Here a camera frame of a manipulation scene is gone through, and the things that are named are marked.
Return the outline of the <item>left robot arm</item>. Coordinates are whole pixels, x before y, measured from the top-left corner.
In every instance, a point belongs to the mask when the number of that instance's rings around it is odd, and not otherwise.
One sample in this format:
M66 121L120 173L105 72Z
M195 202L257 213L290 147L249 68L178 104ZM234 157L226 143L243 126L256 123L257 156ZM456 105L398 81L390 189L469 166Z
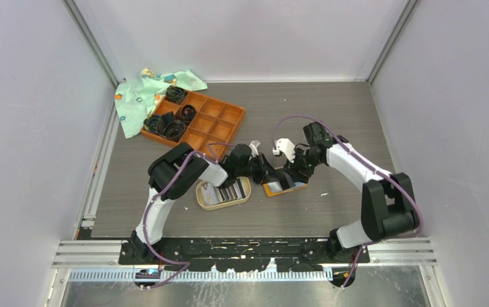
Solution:
M144 264L152 264L159 257L156 244L163 237L163 229L173 204L189 189L199 189L199 204L208 209L228 207L248 199L251 189L247 180L262 184L271 166L262 153L255 153L250 145L238 144L221 160L208 158L181 143L148 168L149 195L139 225L132 239L138 242L134 254Z

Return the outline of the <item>oval wooden card tray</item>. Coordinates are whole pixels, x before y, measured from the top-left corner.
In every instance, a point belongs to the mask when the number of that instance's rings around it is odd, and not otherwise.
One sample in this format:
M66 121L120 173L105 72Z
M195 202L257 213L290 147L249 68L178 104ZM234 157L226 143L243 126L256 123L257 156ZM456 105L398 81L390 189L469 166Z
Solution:
M251 192L251 184L246 177L239 177L224 189L203 181L196 187L196 200L204 210L218 210L247 202Z

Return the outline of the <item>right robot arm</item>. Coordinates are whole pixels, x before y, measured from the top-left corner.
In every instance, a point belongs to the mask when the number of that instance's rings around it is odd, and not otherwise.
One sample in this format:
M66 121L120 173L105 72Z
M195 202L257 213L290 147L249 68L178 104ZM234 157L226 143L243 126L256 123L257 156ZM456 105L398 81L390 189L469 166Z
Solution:
M357 247L416 232L421 227L408 175L377 167L322 122L304 126L303 132L305 146L287 138L273 141L273 154L287 159L282 168L282 187L306 184L316 166L325 164L343 174L362 195L360 218L329 234L326 249L332 260L343 263Z

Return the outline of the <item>orange leather card holder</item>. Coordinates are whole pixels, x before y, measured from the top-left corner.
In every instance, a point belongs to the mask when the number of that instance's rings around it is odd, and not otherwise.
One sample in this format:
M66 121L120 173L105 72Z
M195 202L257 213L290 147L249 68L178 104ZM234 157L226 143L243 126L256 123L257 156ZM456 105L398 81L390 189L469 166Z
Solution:
M308 184L294 181L282 167L275 168L275 174L262 184L267 197L274 197L284 193L305 188Z

